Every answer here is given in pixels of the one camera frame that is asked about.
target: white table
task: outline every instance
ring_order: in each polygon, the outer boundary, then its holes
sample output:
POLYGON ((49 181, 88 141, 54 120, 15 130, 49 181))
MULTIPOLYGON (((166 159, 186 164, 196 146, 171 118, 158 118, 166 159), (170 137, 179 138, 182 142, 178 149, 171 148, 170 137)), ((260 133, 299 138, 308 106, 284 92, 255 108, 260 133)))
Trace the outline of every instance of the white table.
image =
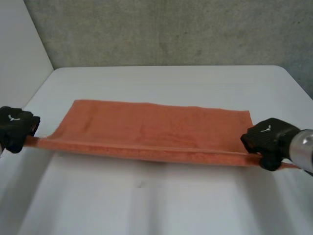
MULTIPOLYGON (((64 68, 26 106, 51 134, 76 99, 250 110, 313 129, 313 101, 276 66, 64 68)), ((0 159, 4 235, 308 235, 300 170, 163 164, 38 149, 0 159)))

